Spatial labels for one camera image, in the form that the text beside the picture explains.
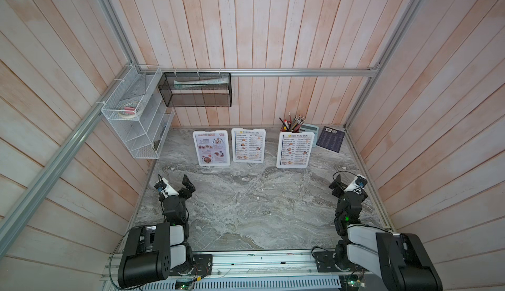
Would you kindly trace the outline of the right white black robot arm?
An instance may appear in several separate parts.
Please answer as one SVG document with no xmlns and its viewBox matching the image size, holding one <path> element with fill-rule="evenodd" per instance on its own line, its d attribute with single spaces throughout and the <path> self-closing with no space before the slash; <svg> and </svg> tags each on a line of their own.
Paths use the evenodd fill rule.
<svg viewBox="0 0 505 291">
<path fill-rule="evenodd" d="M 369 271 L 388 290 L 443 290 L 442 280 L 420 238 L 361 222 L 368 180 L 352 173 L 354 179 L 346 185 L 341 174 L 342 171 L 335 172 L 329 185 L 331 194 L 338 199 L 334 224 L 341 239 L 335 247 L 336 268 L 354 273 Z"/>
</svg>

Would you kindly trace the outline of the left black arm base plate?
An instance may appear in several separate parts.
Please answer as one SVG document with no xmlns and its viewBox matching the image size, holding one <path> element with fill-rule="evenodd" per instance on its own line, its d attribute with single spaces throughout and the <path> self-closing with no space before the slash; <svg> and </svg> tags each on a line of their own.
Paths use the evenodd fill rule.
<svg viewBox="0 0 505 291">
<path fill-rule="evenodd" d="M 212 273 L 213 255 L 196 254 L 193 256 L 193 262 L 185 262 L 169 271 L 169 277 L 194 277 L 206 276 Z"/>
</svg>

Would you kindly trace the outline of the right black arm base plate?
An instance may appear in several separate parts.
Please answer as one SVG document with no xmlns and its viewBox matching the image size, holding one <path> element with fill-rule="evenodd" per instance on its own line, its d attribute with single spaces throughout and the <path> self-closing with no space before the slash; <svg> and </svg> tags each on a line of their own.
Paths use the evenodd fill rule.
<svg viewBox="0 0 505 291">
<path fill-rule="evenodd" d="M 334 252 L 331 251 L 315 249 L 311 251 L 311 255 L 319 273 L 352 273 L 365 271 L 363 267 L 355 264 L 337 264 L 335 262 Z"/>
</svg>

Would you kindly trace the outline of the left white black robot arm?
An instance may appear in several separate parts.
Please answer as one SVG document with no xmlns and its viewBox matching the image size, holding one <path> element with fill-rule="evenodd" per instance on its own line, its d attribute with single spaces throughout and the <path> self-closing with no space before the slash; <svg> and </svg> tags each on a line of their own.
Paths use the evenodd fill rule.
<svg viewBox="0 0 505 291">
<path fill-rule="evenodd" d="M 159 194 L 163 221 L 156 225 L 135 226 L 123 236 L 126 240 L 117 278 L 109 270 L 109 280 L 117 290 L 140 289 L 146 284 L 168 278 L 169 274 L 196 273 L 189 238 L 189 211 L 186 200 L 196 191 L 184 175 L 182 188 L 174 189 L 167 179 L 158 176 L 155 190 Z"/>
</svg>

